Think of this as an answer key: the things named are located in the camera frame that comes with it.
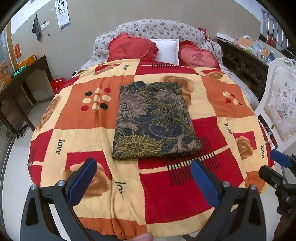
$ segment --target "shoe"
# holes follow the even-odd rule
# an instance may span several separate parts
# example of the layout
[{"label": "shoe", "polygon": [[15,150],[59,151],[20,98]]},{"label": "shoe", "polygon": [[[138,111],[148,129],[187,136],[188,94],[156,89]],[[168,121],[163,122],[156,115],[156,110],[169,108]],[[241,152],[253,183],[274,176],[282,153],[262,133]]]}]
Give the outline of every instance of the shoe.
[{"label": "shoe", "polygon": [[21,130],[19,130],[19,131],[17,132],[17,139],[19,139],[20,136],[21,136],[20,132],[21,132]]},{"label": "shoe", "polygon": [[25,134],[26,134],[26,132],[28,130],[28,127],[29,127],[28,124],[25,124],[24,126],[22,126],[22,128],[20,130],[20,135],[21,135],[22,138],[24,138],[24,136],[25,136]]}]

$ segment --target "white pillow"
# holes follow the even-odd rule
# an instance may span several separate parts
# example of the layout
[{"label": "white pillow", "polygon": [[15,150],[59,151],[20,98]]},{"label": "white pillow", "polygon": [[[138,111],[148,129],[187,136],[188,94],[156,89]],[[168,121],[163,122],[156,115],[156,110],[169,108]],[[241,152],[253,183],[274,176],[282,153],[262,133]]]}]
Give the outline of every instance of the white pillow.
[{"label": "white pillow", "polygon": [[156,43],[156,61],[179,65],[179,39],[149,39]]}]

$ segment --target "patterned blanket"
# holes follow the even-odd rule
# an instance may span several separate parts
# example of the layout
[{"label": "patterned blanket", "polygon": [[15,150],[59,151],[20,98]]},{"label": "patterned blanket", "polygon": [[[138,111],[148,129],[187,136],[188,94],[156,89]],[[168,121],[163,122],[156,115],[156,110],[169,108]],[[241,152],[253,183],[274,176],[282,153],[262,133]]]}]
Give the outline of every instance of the patterned blanket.
[{"label": "patterned blanket", "polygon": [[[120,86],[143,81],[177,82],[202,149],[197,156],[112,159]],[[198,158],[221,181],[236,187],[266,183],[262,165],[274,167],[271,147],[237,84],[211,68],[189,68],[128,59],[94,66],[67,82],[38,124],[28,161],[41,187],[66,179],[88,158],[98,168],[74,211],[82,224],[120,239],[200,230],[214,208],[190,175]]]}]

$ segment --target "chair back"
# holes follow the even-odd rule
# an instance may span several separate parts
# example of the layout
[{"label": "chair back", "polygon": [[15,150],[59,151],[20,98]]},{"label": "chair back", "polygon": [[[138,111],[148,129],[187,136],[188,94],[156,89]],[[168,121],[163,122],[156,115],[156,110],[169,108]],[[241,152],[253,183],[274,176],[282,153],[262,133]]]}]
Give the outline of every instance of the chair back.
[{"label": "chair back", "polygon": [[296,61],[277,58],[269,66],[266,87],[255,115],[262,116],[285,151],[296,141]]}]

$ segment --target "red bucket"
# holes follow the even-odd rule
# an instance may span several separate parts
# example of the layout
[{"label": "red bucket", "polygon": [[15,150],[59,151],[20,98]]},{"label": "red bucket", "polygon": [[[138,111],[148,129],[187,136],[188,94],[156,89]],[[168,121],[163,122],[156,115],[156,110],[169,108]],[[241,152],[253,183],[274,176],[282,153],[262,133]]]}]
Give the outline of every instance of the red bucket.
[{"label": "red bucket", "polygon": [[58,92],[64,86],[65,83],[66,83],[65,79],[56,79],[56,80],[50,81],[50,86],[52,87],[53,92],[55,94],[58,94]]}]

